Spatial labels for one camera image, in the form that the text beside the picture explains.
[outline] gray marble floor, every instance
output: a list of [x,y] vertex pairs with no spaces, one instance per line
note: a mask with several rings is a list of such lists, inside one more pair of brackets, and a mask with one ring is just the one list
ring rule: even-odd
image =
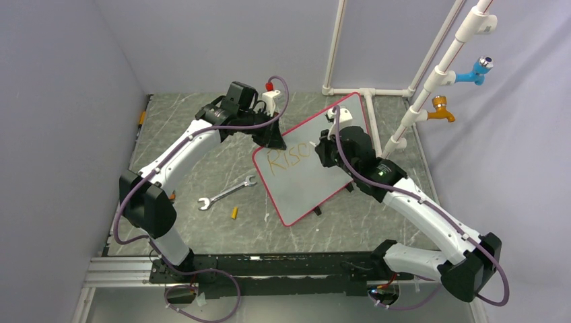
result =
[[[158,94],[152,96],[147,118],[134,151],[131,169],[138,171],[159,156],[194,119],[195,113],[220,94]],[[290,106],[280,120],[287,130],[340,97],[318,93],[293,93]],[[405,113],[402,98],[374,99],[381,143],[394,132]],[[405,136],[408,147],[392,154],[424,192],[432,195],[428,176],[412,132]],[[218,201],[208,211],[199,211],[197,200],[214,196],[247,175],[257,175],[252,152],[257,146],[246,135],[236,134],[210,151],[180,182],[174,206],[175,226],[195,253],[251,252],[338,252],[373,250],[385,239],[408,246],[435,249],[436,246],[396,211],[381,205],[358,189],[341,191],[322,207],[323,214],[309,214],[297,224],[284,227],[263,185],[245,188]],[[238,218],[230,218],[239,208]],[[121,219],[122,238],[140,234]],[[109,255],[148,254],[149,246],[136,241],[127,246],[112,242]]]

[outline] blue faucet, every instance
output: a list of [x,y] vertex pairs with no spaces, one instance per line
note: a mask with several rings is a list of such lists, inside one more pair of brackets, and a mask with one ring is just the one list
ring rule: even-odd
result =
[[480,57],[474,63],[472,72],[466,74],[456,74],[456,81],[458,82],[474,82],[475,85],[482,85],[485,79],[484,74],[494,67],[494,61],[490,57]]

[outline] white pvc pipe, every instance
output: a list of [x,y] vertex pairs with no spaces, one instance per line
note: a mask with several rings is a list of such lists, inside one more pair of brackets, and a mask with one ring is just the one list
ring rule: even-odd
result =
[[479,0],[477,5],[472,7],[468,16],[464,19],[458,31],[455,34],[455,39],[452,44],[440,60],[440,63],[434,68],[433,72],[428,76],[427,80],[424,82],[423,89],[419,96],[416,98],[410,109],[406,112],[399,128],[395,133],[389,138],[387,144],[384,146],[384,151],[381,155],[382,158],[388,158],[391,153],[399,147],[399,141],[405,134],[405,131],[411,124],[405,122],[410,120],[410,114],[418,113],[422,108],[422,105],[428,99],[428,96],[442,83],[442,80],[446,77],[446,71],[452,64],[452,61],[460,50],[462,46],[470,40],[470,38],[478,31],[479,27],[482,25],[483,21],[486,19],[486,11],[492,4],[493,0]]
[[478,9],[478,11],[486,13],[490,8],[492,2],[494,2],[494,0],[480,0],[476,4],[476,8]]
[[[409,92],[406,89],[371,89],[374,91],[372,93],[375,96],[404,96],[408,97]],[[347,94],[351,94],[354,92],[358,92],[362,96],[364,96],[364,92],[362,89],[331,89],[331,95],[339,94],[345,96]]]
[[380,145],[380,137],[378,136],[378,127],[376,125],[376,117],[374,115],[374,105],[372,94],[370,92],[364,94],[365,103],[367,105],[367,114],[369,116],[369,124],[371,126],[371,137],[373,138],[373,146],[375,148],[375,155],[380,157],[382,154],[382,147]]
[[333,38],[331,39],[331,47],[329,49],[329,58],[327,59],[327,70],[325,71],[325,80],[323,81],[323,89],[329,89],[331,87],[331,76],[333,75],[333,65],[335,65],[335,56],[337,55],[341,28],[343,27],[344,13],[345,0],[339,0],[337,17],[335,17],[335,27],[333,28]]
[[452,61],[454,60],[456,55],[458,55],[458,52],[462,49],[462,46],[464,46],[464,43],[459,42],[456,38],[454,38],[452,44],[442,57],[442,60],[440,60],[440,63],[438,64],[438,69],[441,70],[442,72],[448,71],[450,64],[452,64]]
[[428,70],[428,65],[430,64],[430,62],[432,62],[434,55],[436,55],[436,52],[440,48],[440,45],[446,38],[446,35],[448,34],[450,27],[452,27],[452,24],[456,20],[458,13],[460,13],[460,10],[462,10],[462,7],[464,7],[464,3],[466,3],[466,0],[456,0],[452,5],[450,12],[448,13],[446,19],[444,20],[444,23],[440,27],[440,30],[438,31],[434,41],[432,42],[430,49],[426,53],[426,56],[424,57],[422,64],[418,68],[416,75],[414,75],[414,79],[412,80],[411,84],[408,87],[408,90],[410,92],[414,92],[416,90],[418,83],[420,82],[422,77],[426,74],[426,71]]

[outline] pipe connector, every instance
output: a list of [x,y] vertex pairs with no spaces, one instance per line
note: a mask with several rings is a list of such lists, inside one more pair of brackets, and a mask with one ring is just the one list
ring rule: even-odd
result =
[[333,95],[333,88],[330,87],[325,87],[325,85],[323,85],[321,87],[321,94],[323,94],[324,96],[332,96]]

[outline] orange faucet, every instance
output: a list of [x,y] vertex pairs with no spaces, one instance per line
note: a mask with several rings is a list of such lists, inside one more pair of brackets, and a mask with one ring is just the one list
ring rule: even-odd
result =
[[454,122],[456,118],[446,110],[446,96],[435,96],[432,98],[432,106],[436,112],[429,112],[429,119],[447,119],[448,122]]

